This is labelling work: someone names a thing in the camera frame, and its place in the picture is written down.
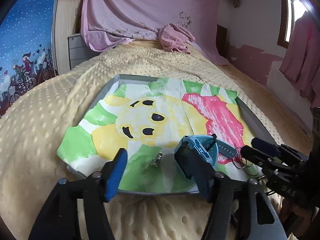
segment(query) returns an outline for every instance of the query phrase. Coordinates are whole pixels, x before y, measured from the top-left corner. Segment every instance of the metal clip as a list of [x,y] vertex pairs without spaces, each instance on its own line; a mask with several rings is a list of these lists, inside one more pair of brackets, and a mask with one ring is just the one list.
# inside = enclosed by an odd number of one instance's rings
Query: metal clip
[[158,168],[160,166],[161,158],[162,158],[162,152],[159,152],[157,157],[150,163],[150,166]]

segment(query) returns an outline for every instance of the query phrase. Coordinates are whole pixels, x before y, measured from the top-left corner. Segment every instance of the gray tray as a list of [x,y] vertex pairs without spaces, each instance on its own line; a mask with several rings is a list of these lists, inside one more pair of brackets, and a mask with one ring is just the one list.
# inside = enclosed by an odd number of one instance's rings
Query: gray tray
[[[156,77],[148,76],[138,76],[138,75],[127,75],[127,74],[118,74],[108,81],[104,88],[100,91],[97,97],[94,99],[87,112],[94,108],[99,100],[105,98],[106,96],[113,94],[119,86],[123,84],[147,84],[149,82],[156,81]],[[241,118],[247,123],[253,135],[257,138],[260,138],[268,143],[275,144],[273,137],[270,135],[268,130],[263,126],[261,121],[257,116],[246,106],[246,104],[240,99],[236,98],[236,102],[240,108]],[[67,169],[75,174],[77,178],[84,179],[86,176],[82,173],[75,171],[70,166],[67,166]],[[192,194],[198,192],[179,192],[179,193],[148,193],[148,192],[133,192],[133,191],[122,191],[120,192],[129,193],[129,194],[139,194],[139,195],[177,195],[177,194]]]

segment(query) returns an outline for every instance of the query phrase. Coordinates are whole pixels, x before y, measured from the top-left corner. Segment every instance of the watercolor painting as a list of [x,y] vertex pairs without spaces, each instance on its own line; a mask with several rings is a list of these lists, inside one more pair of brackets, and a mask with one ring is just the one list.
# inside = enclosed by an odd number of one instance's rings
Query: watercolor painting
[[[250,145],[254,136],[241,119],[236,97],[236,91],[172,78],[123,84],[89,110],[78,126],[68,128],[57,154],[88,176],[125,148],[128,163],[119,189],[195,191],[194,181],[178,168],[173,149],[184,135],[213,133],[232,146]],[[151,167],[160,151],[160,167]],[[248,179],[221,154],[217,169],[233,179]]]

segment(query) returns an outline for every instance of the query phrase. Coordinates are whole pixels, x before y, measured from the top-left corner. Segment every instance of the bed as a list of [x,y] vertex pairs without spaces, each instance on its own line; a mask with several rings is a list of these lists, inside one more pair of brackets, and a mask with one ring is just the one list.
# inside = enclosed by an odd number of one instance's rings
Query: bed
[[[305,154],[310,151],[311,139],[281,105],[232,65],[215,66],[196,49],[191,54],[165,52],[155,41],[118,45],[38,85],[0,120],[0,216],[17,239],[28,238],[57,180],[75,179],[56,150],[67,127],[78,124],[105,83],[119,73],[175,77],[236,90],[277,143]],[[272,198],[279,211],[280,197]],[[210,205],[196,195],[118,195],[105,208],[117,240],[200,239]],[[87,239],[81,208],[79,218]],[[231,227],[228,239],[234,233]]]

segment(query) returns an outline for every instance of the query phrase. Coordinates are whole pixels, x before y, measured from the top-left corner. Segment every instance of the green paint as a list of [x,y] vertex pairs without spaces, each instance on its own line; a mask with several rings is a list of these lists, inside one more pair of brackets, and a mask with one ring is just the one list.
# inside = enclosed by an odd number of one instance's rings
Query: green paint
[[201,89],[203,87],[203,84],[192,82],[192,81],[185,81],[183,80],[184,86],[186,87],[187,93],[196,93],[201,94]]
[[228,175],[227,169],[226,169],[225,165],[223,165],[223,164],[217,163],[216,171],[221,171],[224,174]]
[[84,119],[89,123],[103,126],[110,123],[115,123],[117,116],[107,112],[100,103],[97,103],[94,108],[85,114]]
[[116,97],[125,98],[126,91],[127,91],[127,84],[123,84],[120,87],[118,87],[118,89],[116,90],[116,92],[113,93],[113,95]]
[[140,192],[164,192],[161,168],[154,168],[150,163],[161,150],[160,147],[141,145],[140,149],[130,157],[119,189]]
[[91,135],[81,126],[68,127],[66,134],[57,150],[57,155],[65,162],[70,163],[79,157],[88,158],[97,155]]
[[211,95],[216,96],[219,94],[220,87],[210,86]]
[[253,176],[257,176],[258,169],[258,166],[254,164],[251,167],[245,168],[246,173],[251,174],[251,176],[247,174],[247,178],[249,179]]
[[151,94],[151,93],[148,93],[146,94],[146,97],[159,97],[159,96],[162,96],[163,94],[161,92],[158,92],[158,93],[155,93],[155,94]]
[[237,91],[225,89],[229,99],[232,101],[233,104],[236,104],[236,98],[237,98]]
[[192,179],[187,179],[182,171],[177,167],[177,175],[173,179],[171,192],[186,192],[195,185]]
[[156,81],[148,83],[150,90],[156,90],[159,88],[165,88],[169,78],[158,78]]

